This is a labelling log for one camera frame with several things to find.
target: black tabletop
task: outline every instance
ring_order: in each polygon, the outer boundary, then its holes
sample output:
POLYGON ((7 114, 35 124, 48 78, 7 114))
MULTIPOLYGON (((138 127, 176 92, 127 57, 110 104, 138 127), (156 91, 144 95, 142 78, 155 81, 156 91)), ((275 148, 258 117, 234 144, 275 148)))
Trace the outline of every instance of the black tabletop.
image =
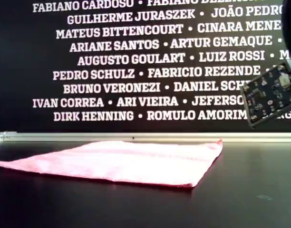
MULTIPOLYGON (((4 142, 0 160, 82 144, 4 142)), ((0 168, 0 228, 14 227, 291 228, 291 143, 225 143, 192 190, 0 168)))

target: pink microfiber cloth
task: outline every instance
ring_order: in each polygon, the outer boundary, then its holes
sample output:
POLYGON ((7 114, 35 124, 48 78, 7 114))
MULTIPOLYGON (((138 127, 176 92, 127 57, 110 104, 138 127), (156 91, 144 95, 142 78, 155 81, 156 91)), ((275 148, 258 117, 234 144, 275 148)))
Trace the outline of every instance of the pink microfiber cloth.
POLYGON ((177 187, 195 187, 220 155, 222 141, 200 145, 93 142, 0 166, 26 172, 177 187))

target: metal rail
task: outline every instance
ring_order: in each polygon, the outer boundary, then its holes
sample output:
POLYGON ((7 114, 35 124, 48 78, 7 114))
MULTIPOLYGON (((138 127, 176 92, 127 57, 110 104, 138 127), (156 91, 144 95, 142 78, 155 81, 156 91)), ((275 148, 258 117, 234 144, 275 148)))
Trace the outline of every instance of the metal rail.
POLYGON ((291 133, 17 133, 1 132, 0 142, 291 143, 291 133))

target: black background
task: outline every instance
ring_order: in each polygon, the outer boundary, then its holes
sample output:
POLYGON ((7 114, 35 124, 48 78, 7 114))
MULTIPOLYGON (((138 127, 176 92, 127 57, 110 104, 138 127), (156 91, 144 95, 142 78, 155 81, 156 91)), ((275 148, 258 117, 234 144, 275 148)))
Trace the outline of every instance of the black background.
MULTIPOLYGON (((226 65, 261 65, 261 71, 277 64, 279 60, 279 50, 285 49, 283 43, 278 43, 277 39, 281 38, 281 31, 253 31, 253 32, 234 32, 234 33, 197 33, 197 23, 199 22, 220 22, 220 21, 240 21, 244 25, 246 20, 276 20, 281 19, 280 16, 263 16, 263 17, 237 17, 237 18, 211 18, 210 14, 214 8, 227 7, 229 4, 235 6, 252 6, 252 5, 272 5, 281 4, 282 0, 264 0, 237 3, 214 3, 214 4, 197 4, 197 5, 179 5, 179 6, 155 6, 147 7, 138 5, 134 8, 125 9, 100 9, 100 10, 83 10, 79 12, 49 12, 49 13, 32 13, 32 0, 11 0, 0 1, 0 131, 17 131, 17 132, 291 132, 291 120, 276 120, 273 123, 263 125, 258 130, 252 130, 246 120, 231 121, 146 121, 138 119, 138 113, 142 113, 144 118, 147 110, 155 110, 155 108, 131 107, 123 108, 123 110, 134 110, 135 120, 130 122, 54 122, 54 111, 66 111, 64 109, 35 109, 32 108, 32 99, 34 98, 63 98, 69 97, 62 94, 62 84, 67 83, 112 83, 123 82, 119 80, 87 80, 87 81, 53 81, 52 71, 54 70, 82 70, 82 69, 103 69, 103 68, 131 68, 136 71, 142 70, 147 72, 147 68, 155 67, 204 67, 204 66, 226 66, 226 65), (67 25, 67 15, 73 14, 92 14, 106 12, 130 12, 145 10, 169 10, 169 9, 196 9, 196 19, 182 19, 171 21, 147 21, 147 22, 124 22, 124 23, 107 23, 92 24, 82 26, 67 25), (204 16, 199 16, 199 12, 203 11, 204 16), (186 60, 182 64, 162 64, 156 66, 145 65, 126 65, 126 66, 92 66, 81 68, 77 66, 79 56, 85 55, 105 55, 107 52, 96 53, 70 53, 69 48, 72 42, 83 42, 82 39, 63 39, 56 40, 57 29, 77 29, 77 28, 96 28, 109 26, 130 26, 130 25, 149 25, 149 24, 184 24, 184 33, 174 36, 158 35, 146 37, 117 37, 117 38, 94 38, 92 41, 103 40, 134 40, 134 39, 155 39, 161 40, 158 50, 142 51, 142 53, 169 53, 169 52, 185 52, 186 60), (188 26, 193 26, 193 31, 188 31, 188 26), (173 49, 163 46, 163 42, 171 42, 173 38, 196 38, 196 37, 223 37, 223 36, 250 36, 250 35, 272 35, 273 46, 262 47, 210 47, 210 48, 186 48, 173 49), (238 51, 238 50, 265 50, 266 60, 255 62, 223 62, 223 63, 198 63, 199 51, 238 51), (194 53, 195 60, 189 60, 189 56, 194 53), (269 53, 274 53, 275 58, 270 58, 269 53)), ((139 50, 126 52, 126 54, 138 54, 139 50)), ((191 80, 250 80, 250 76, 229 76, 229 77, 194 77, 191 80)), ((147 75, 140 77, 136 74, 136 78, 125 82, 155 82, 159 80, 162 83, 161 88, 170 85, 173 81, 187 81, 186 79, 152 79, 147 75)), ((188 104, 182 104, 180 101, 184 98, 193 99, 195 95, 238 95, 239 92, 232 91, 216 91, 216 92, 184 92, 175 93, 178 98, 179 107, 156 108, 168 110, 205 110, 205 109, 243 109, 243 107, 235 106, 196 106, 189 107, 188 104)), ((157 94, 160 96, 171 96, 170 92, 162 92, 157 94)), ((120 96, 136 96, 136 94, 103 94, 96 95, 103 98, 104 101, 112 99, 116 103, 120 96)), ((140 96, 155 96, 155 94, 140 94, 140 96)), ((95 111, 116 111, 118 109, 113 106, 105 108, 97 108, 95 111)))

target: electronic component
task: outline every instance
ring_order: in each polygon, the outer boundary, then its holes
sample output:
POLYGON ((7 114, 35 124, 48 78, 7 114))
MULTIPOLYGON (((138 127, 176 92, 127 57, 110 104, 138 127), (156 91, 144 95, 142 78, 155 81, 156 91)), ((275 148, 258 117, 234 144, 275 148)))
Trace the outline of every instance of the electronic component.
POLYGON ((241 87, 251 128, 291 110, 291 60, 286 60, 241 87))

